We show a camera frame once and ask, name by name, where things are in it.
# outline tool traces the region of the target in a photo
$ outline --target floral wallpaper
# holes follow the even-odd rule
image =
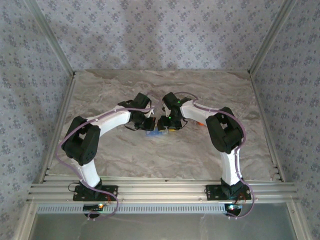
[[[68,75],[24,1],[0,1],[0,239],[12,239]]]
[[[75,70],[247,70],[283,0],[38,0]]]
[[[320,239],[320,2],[298,1],[254,81],[287,181]]]

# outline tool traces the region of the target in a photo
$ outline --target black mounting plate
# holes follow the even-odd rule
[[[243,185],[242,188],[237,191],[233,198],[228,198],[222,192],[222,185],[206,185],[204,192],[206,193],[206,199],[208,201],[214,200],[251,200],[251,193],[247,185]]]
[[[117,185],[102,185],[101,186],[102,191],[106,191],[109,193],[114,194],[115,196],[118,196],[118,186]],[[110,201],[116,201],[116,199],[112,196],[109,196]],[[73,201],[75,202],[90,202],[90,201],[99,201],[99,202],[105,202],[108,201],[108,196],[106,194],[99,194],[97,198],[94,198],[90,192],[88,192],[88,189],[83,185],[78,185],[74,189],[73,193]]]

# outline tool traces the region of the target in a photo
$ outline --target aluminum frame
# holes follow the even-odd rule
[[[77,74],[70,81],[67,93],[63,100],[62,111],[60,112],[53,138],[50,143],[50,150],[45,158],[43,169],[33,184],[27,198],[23,214],[20,218],[15,234],[15,239],[27,240],[32,232],[35,214],[41,204],[68,204],[75,205],[73,193],[68,191],[68,185],[77,182],[76,176],[49,175],[54,152],[59,141],[68,106],[71,101]],[[262,104],[257,95],[255,83],[251,80],[253,91],[257,99],[258,107],[262,117],[264,134],[271,154],[272,162],[275,164],[275,173],[278,181],[249,181],[255,192],[257,204],[265,203],[286,203],[291,221],[298,240],[312,239],[306,218],[299,203],[296,187],[291,182],[285,181],[285,176],[280,165],[279,157],[275,151],[275,144],[271,138],[271,132],[267,124]],[[209,203],[204,193],[205,185],[220,184],[219,181],[207,180],[186,180],[186,179],[157,179],[157,178],[131,178],[131,177],[102,177],[105,185],[118,185],[118,198],[124,204],[201,204]],[[232,201],[212,201],[213,204],[231,203]]]
[[[33,184],[28,200],[23,209],[21,221],[15,239],[27,240],[33,229],[35,213],[39,206],[79,206],[98,204],[100,201],[74,202],[73,193],[68,185],[76,182],[76,176],[47,175],[42,184]],[[190,204],[191,206],[232,203],[232,201],[207,201],[204,193],[208,184],[219,184],[218,181],[157,179],[130,177],[103,177],[103,184],[118,185],[118,198],[121,206],[132,204]],[[298,240],[309,240],[311,234],[298,202],[295,184],[292,182],[249,181],[257,204],[286,203],[291,222]]]
[[[250,74],[254,76],[258,69],[260,68],[261,64],[265,60],[267,53],[271,46],[273,45],[274,41],[276,40],[276,37],[278,36],[281,28],[286,23],[287,18],[289,14],[291,13],[292,9],[296,5],[297,0],[284,0],[279,11],[277,12],[277,15],[271,24],[268,32],[265,35],[265,38],[260,45],[256,55],[254,56],[254,59],[252,60],[252,63],[248,69]]]
[[[61,65],[65,71],[72,76],[74,73],[73,68],[71,67],[67,56],[62,50],[54,32],[52,31],[49,23],[46,20],[46,17],[42,13],[36,0],[25,0],[25,4],[28,6],[31,14],[33,15],[35,21],[38,23],[39,27],[42,30],[43,35],[46,37],[46,40],[51,45],[52,50],[54,51],[56,57],[59,59]]]

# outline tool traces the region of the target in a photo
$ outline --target metal rail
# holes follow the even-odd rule
[[[219,181],[185,179],[121,179],[102,177],[104,185],[118,186],[118,199],[122,204],[156,203],[232,203],[232,200],[207,201],[206,185]],[[33,184],[27,201],[34,203],[75,203],[68,185],[78,182],[73,176],[46,176],[43,184]],[[298,200],[296,187],[291,182],[249,181],[257,203],[287,203]]]

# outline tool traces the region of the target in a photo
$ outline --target blue object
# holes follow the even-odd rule
[[[166,134],[168,132],[168,130],[165,131],[159,131],[157,127],[155,127],[155,129],[153,131],[146,131],[145,135],[147,137],[154,137],[154,136],[161,136],[163,134]]]

